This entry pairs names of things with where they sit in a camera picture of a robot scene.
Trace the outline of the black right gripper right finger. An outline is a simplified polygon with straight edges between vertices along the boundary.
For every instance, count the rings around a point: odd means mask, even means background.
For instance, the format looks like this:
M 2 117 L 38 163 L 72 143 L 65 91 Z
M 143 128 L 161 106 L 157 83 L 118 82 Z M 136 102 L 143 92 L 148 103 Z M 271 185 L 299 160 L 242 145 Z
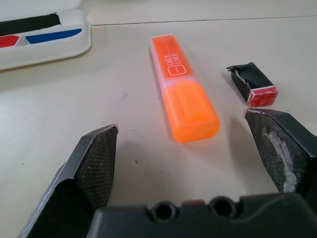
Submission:
M 248 108 L 244 118 L 278 191 L 309 193 L 317 175 L 317 137 L 286 112 Z

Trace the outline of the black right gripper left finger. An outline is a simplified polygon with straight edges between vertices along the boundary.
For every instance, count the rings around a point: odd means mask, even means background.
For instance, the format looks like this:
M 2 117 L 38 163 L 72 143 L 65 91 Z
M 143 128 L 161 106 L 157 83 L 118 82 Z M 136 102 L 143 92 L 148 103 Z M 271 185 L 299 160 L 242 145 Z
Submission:
M 114 178 L 116 124 L 82 136 L 19 233 L 20 238 L 85 238 L 106 207 Z

